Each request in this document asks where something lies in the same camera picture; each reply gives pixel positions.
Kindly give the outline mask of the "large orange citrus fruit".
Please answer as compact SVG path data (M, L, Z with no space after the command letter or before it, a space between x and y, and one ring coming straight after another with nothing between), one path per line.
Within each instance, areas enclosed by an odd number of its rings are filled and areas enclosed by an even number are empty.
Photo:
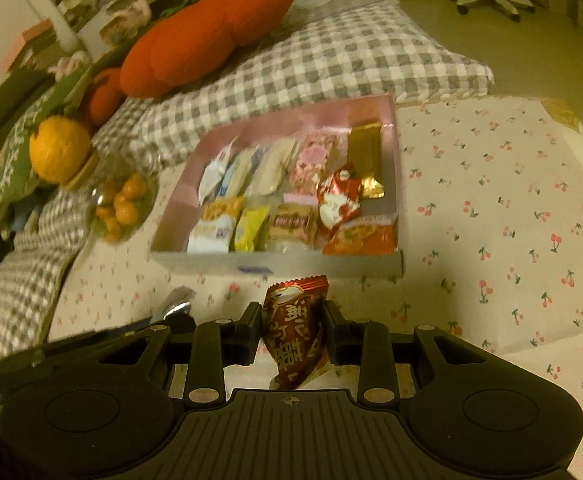
M65 184L90 155L90 130L66 116L48 116L30 135L29 156L35 173L50 184Z

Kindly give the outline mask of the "brown biscuit pack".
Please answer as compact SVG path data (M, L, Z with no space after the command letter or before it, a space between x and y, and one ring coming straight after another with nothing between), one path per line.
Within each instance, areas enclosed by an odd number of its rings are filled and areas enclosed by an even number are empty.
M268 252L312 250L316 231L314 207L295 203L280 204L268 220L265 249Z

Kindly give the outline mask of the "orange red snack pack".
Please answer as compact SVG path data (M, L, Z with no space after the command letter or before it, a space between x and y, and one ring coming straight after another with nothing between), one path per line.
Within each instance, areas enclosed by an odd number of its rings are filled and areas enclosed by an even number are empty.
M387 256L397 249L398 217L370 214L342 223L323 248L326 256Z

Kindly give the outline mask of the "white lotus chip pack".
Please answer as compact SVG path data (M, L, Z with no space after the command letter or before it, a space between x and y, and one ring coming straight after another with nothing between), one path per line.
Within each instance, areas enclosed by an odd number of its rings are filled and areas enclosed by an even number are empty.
M244 197L221 197L204 205L200 219L189 233L188 254L227 254Z

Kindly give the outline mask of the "silver grey snack pack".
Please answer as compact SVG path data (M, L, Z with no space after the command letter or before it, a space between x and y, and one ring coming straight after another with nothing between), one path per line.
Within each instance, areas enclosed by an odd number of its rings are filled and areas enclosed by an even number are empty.
M177 315L190 315L192 311L192 300L195 299L197 292L186 286L180 286L173 289L168 297L162 301L157 310L150 318L151 324L158 324L168 321L169 318Z

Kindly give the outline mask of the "small red plush cushion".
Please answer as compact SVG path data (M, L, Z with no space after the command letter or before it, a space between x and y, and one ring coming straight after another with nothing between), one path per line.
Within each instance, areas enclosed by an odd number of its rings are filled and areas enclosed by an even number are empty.
M80 111L84 120L93 128L105 125L126 99L120 75L120 67L106 68L95 76L87 88Z

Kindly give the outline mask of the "glass jar with kumquats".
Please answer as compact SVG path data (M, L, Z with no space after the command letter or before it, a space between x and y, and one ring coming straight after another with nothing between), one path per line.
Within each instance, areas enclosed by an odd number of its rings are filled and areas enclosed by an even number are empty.
M149 217L159 180L128 153L100 154L93 148L80 171L62 188L76 200L78 218L86 229L103 242L118 245Z

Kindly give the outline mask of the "small red candy pack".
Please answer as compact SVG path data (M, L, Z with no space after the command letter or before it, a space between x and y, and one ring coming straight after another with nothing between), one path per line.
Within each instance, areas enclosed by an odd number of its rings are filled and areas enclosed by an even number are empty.
M362 192L362 179L352 162L346 162L319 184L317 212L326 233L335 234L343 223L361 214Z

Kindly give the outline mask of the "clear white bread pack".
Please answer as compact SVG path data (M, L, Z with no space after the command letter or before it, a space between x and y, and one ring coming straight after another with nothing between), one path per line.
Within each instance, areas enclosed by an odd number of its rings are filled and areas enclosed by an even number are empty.
M288 171L297 139L293 136L279 139L267 148L248 185L247 196L267 196L277 192Z

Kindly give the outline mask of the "pink nougat snack pack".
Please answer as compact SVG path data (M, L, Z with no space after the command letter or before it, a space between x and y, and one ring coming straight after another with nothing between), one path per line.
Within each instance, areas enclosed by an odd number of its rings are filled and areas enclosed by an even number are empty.
M288 190L284 192L285 203L317 203L317 188L326 178L338 148L337 134L314 132L302 139L291 167Z

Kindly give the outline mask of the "blue white bread pack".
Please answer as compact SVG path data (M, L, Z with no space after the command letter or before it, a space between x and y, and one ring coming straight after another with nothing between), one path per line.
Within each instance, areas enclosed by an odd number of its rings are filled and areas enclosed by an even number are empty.
M240 195L258 154L259 148L256 146L255 148L244 148L234 157L224 174L218 193L216 193L218 198Z

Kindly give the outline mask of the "gold snack bar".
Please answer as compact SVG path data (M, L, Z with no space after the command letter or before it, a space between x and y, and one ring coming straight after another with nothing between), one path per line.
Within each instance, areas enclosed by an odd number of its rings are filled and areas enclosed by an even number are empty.
M377 200L385 196L381 141L383 125L378 120L359 122L348 136L348 160L362 183L362 196Z

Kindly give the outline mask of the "white triangular snack pack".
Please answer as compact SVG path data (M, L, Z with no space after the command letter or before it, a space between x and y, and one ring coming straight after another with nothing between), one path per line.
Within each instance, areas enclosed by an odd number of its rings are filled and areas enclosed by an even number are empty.
M225 145L218 155L204 168L198 186L198 200L200 205L209 202L220 195L221 184L225 178L229 164L233 159L234 143L232 140Z

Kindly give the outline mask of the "large red candy pack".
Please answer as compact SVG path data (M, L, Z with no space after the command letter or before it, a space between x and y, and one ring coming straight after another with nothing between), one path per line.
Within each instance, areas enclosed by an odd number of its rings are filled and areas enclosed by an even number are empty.
M314 275L267 289L262 339L277 366L272 390L297 389L325 362L322 308L328 287L325 275Z

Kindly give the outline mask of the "yellow snack pack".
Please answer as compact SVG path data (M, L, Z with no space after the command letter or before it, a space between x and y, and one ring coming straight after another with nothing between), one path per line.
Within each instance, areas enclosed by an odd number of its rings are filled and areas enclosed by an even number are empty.
M260 231L269 214L270 206L268 205L247 208L242 212L234 235L235 252L254 252L256 250Z

